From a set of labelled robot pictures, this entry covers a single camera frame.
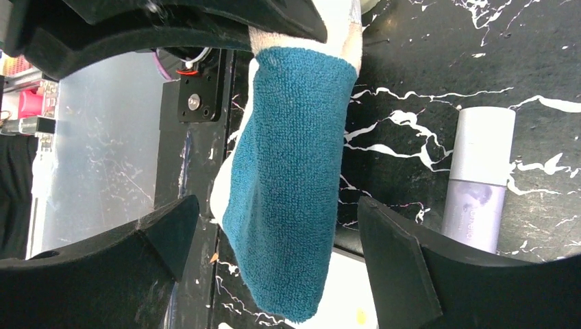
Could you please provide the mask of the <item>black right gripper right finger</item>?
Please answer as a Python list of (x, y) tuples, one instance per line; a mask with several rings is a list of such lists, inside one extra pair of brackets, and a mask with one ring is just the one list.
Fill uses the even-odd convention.
[(380, 328), (579, 328), (580, 257), (529, 263), (490, 254), (358, 202)]

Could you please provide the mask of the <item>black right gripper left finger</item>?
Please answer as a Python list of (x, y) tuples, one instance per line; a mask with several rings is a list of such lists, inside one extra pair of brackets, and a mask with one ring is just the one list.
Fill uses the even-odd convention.
[(83, 241), (2, 260), (1, 327), (158, 328), (198, 215), (189, 195)]

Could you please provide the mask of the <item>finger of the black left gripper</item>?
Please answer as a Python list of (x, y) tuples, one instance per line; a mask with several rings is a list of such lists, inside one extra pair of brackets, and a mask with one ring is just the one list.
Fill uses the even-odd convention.
[(247, 51), (249, 29), (325, 42), (312, 1), (6, 1), (4, 51), (59, 80), (123, 53), (210, 47)]

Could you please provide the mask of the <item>white square packet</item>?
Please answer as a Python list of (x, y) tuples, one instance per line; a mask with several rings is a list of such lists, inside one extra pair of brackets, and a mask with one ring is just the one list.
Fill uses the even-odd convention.
[(316, 315), (293, 328), (375, 329), (378, 319), (364, 258), (335, 249)]

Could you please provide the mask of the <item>white lavender tube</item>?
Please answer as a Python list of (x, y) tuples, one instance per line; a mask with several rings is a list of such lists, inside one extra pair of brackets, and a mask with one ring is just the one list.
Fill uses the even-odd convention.
[(480, 106), (459, 112), (445, 200), (443, 235), (497, 251), (516, 113)]

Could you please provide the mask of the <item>teal and beige towel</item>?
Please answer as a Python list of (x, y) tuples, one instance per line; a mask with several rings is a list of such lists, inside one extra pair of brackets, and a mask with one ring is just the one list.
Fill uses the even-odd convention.
[(249, 29), (249, 94), (210, 209), (256, 305), (301, 323), (323, 296), (347, 107), (362, 62), (359, 1), (316, 1), (327, 40)]

